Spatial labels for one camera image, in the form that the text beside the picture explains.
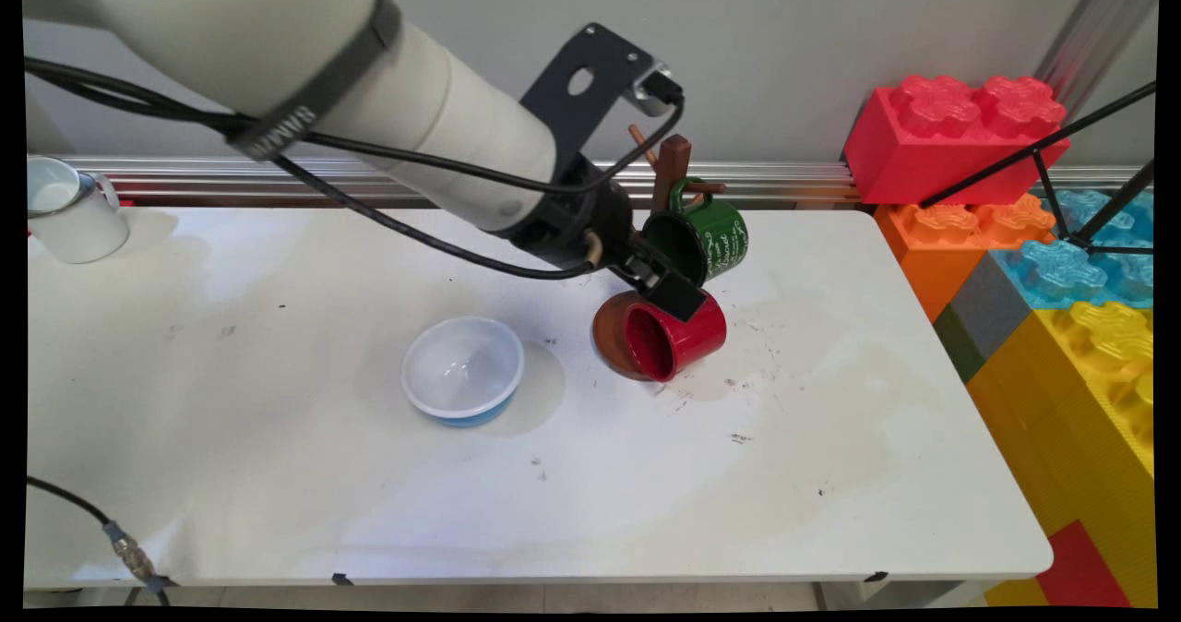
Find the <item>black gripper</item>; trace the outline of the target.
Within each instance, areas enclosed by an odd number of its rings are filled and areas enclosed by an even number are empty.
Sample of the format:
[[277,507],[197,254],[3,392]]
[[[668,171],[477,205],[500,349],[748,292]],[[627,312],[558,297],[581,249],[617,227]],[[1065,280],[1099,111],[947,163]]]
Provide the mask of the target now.
[[706,303],[706,293],[641,233],[634,233],[633,221],[631,198],[616,181],[608,181],[581,194],[541,194],[523,220],[505,228],[503,238],[552,266],[552,271],[565,271],[586,263],[587,234],[593,233],[602,244],[598,269],[614,266],[615,276],[637,290],[641,301],[687,323]]

